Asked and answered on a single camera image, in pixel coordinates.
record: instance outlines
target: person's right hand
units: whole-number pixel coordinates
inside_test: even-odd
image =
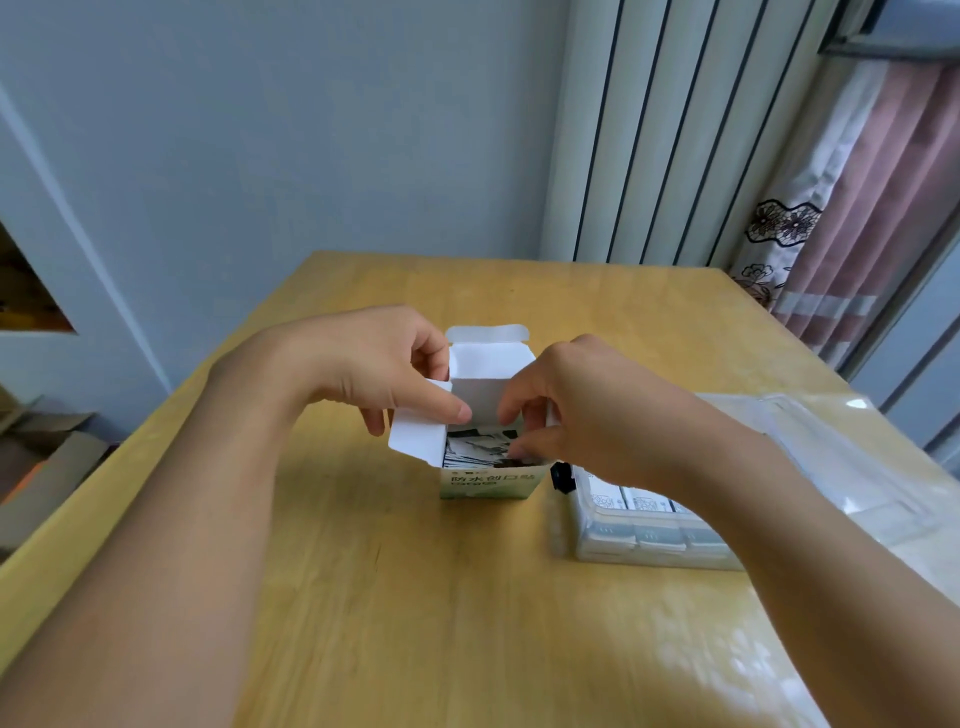
[[[549,401],[559,425],[546,426]],[[563,460],[681,501],[730,447],[766,439],[590,334],[547,347],[514,376],[497,414],[510,423],[521,411],[510,457]]]

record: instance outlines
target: white radiator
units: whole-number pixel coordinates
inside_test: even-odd
[[[726,267],[835,0],[572,0],[540,257]]]

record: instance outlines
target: hand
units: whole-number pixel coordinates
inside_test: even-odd
[[[317,400],[355,404],[379,436],[385,409],[469,421],[465,402],[425,378],[446,381],[449,362],[446,338],[417,311],[377,306],[266,328],[217,362],[211,379],[253,367],[253,377],[299,409]]]
[[[546,426],[549,402],[559,425]],[[497,414],[510,423],[521,411],[526,431],[510,457],[564,460],[681,501],[684,483],[731,438],[765,439],[589,334],[553,344],[514,376]]]

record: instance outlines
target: person's left hand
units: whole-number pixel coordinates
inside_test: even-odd
[[[303,408],[318,400],[355,404],[371,435],[383,410],[408,407],[446,425],[469,421],[465,402],[426,380],[449,378],[446,337],[404,305],[361,308],[265,328],[222,358],[211,379],[238,370],[268,381]]]

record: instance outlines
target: bandage box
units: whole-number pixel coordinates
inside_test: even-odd
[[[519,324],[500,327],[452,327],[450,381],[433,381],[453,392],[473,412],[468,425],[498,425],[496,408],[510,378],[534,361],[524,342],[530,334]],[[522,430],[522,419],[511,428]],[[406,409],[398,409],[390,430],[390,447],[438,469],[440,497],[526,498],[550,470],[550,463],[518,467],[445,468],[447,425],[440,425]]]

